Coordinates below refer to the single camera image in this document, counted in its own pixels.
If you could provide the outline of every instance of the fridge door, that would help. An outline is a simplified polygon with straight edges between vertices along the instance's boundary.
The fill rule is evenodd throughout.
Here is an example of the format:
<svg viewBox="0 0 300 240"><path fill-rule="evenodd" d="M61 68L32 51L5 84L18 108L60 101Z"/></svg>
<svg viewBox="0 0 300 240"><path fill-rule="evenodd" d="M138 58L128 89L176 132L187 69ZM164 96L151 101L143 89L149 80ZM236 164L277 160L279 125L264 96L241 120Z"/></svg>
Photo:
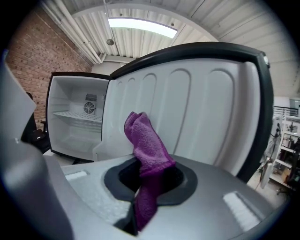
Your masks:
<svg viewBox="0 0 300 240"><path fill-rule="evenodd" d="M269 138L273 92L263 52L192 43L139 58L111 74L102 142L94 153L132 153L128 115L146 112L168 152L247 181Z"/></svg>

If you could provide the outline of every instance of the ceiling light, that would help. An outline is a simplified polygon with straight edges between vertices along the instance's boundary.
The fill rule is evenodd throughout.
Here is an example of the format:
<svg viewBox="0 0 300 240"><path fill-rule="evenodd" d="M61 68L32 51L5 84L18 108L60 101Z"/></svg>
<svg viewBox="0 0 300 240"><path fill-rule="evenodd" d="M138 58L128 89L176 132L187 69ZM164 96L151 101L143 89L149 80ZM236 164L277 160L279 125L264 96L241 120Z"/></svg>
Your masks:
<svg viewBox="0 0 300 240"><path fill-rule="evenodd" d="M162 25L156 22L150 22L146 20L136 18L110 18L108 19L111 28L135 28L146 31L155 32L164 35L169 38L173 38L177 33L177 30L170 28L166 25Z"/></svg>

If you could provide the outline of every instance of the corrugated ceiling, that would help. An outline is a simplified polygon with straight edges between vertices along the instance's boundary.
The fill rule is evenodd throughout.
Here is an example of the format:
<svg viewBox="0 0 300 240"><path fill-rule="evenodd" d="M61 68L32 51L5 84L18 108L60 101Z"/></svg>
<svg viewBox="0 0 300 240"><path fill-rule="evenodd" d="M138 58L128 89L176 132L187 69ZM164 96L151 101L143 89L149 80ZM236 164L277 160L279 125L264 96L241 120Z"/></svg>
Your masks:
<svg viewBox="0 0 300 240"><path fill-rule="evenodd" d="M150 11L161 6L196 22L217 40L250 46L266 52L274 92L277 96L298 96L299 57L277 18L256 0L145 0L145 9L132 8L137 1L106 1L107 5L127 3L127 8L108 10L108 17L134 17L162 23L178 30L170 39L155 33L134 29L110 29L105 10L96 9L78 14L84 9L103 6L103 0L63 0L68 11L84 32L97 53L138 58L172 45L214 41L205 31L196 30L185 22ZM113 38L115 45L106 44Z"/></svg>

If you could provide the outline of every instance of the fridge shelf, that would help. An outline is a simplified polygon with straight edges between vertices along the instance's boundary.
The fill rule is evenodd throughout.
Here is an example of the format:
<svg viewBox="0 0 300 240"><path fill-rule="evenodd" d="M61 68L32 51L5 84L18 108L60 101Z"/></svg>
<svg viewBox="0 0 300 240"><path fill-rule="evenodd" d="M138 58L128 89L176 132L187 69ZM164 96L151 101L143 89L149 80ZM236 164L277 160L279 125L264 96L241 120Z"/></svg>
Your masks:
<svg viewBox="0 0 300 240"><path fill-rule="evenodd" d="M70 112L70 111L62 111L62 112L53 112L54 115L67 117L67 118L74 118L86 121L92 121L96 123L102 123L102 116L96 116L86 113L79 113L79 112Z"/></svg>

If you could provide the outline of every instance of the red brick wall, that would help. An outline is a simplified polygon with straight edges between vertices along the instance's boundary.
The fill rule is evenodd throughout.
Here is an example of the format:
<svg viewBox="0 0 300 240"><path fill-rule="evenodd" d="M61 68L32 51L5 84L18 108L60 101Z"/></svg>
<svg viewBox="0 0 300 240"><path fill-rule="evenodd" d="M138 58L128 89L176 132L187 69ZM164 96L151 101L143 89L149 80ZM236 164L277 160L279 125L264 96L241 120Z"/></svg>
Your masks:
<svg viewBox="0 0 300 240"><path fill-rule="evenodd" d="M13 36L6 62L37 104L37 128L45 120L45 104L52 72L91 72L92 63L40 7L34 9Z"/></svg>

